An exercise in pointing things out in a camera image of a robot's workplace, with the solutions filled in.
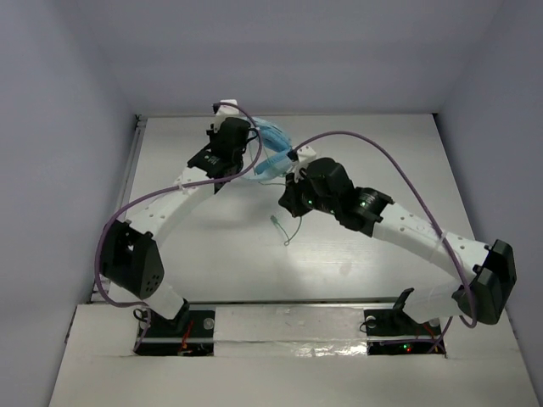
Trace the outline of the light blue headphones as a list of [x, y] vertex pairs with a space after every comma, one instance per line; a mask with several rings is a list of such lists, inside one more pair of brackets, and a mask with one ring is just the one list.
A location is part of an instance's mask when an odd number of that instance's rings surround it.
[[254, 168], [254, 173], [246, 176], [249, 181], [266, 182], [283, 176], [292, 166], [288, 153], [292, 149], [290, 136], [278, 125], [262, 118], [255, 118], [255, 123], [260, 129], [263, 138], [264, 148], [270, 149], [273, 155]]

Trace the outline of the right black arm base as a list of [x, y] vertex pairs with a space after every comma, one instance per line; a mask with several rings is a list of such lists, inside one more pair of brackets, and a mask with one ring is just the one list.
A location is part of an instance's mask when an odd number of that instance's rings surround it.
[[413, 292], [413, 288], [404, 290], [389, 309], [364, 311], [359, 331], [367, 335], [370, 356], [446, 355], [440, 323], [417, 323], [404, 312], [406, 300]]

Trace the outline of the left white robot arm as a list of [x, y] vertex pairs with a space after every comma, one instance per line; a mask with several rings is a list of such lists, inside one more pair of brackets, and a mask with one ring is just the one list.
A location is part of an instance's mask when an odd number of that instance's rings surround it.
[[229, 117], [213, 125], [209, 143], [188, 162], [172, 187], [124, 221], [113, 220], [101, 238], [98, 272], [146, 304], [170, 334], [188, 327], [183, 296], [165, 282], [160, 246], [192, 210], [242, 172], [252, 125]]

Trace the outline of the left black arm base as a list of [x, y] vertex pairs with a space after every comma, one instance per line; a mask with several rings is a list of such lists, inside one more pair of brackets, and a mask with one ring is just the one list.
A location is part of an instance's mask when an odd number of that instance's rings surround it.
[[216, 309], [192, 308], [187, 301], [173, 320], [156, 312], [135, 308], [138, 322], [134, 353], [138, 356], [207, 357], [214, 355]]

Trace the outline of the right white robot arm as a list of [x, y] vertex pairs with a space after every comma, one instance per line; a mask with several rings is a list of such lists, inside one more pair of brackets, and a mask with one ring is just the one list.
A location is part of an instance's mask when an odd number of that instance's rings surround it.
[[430, 289], [407, 288], [400, 294], [391, 314], [399, 332], [413, 332], [435, 318], [461, 315], [494, 325], [517, 281], [510, 244], [500, 239], [487, 244], [436, 231], [390, 196], [355, 187], [344, 167], [330, 158], [287, 174], [278, 203], [293, 217], [312, 210], [332, 215], [346, 229], [403, 248], [452, 276], [452, 282]]

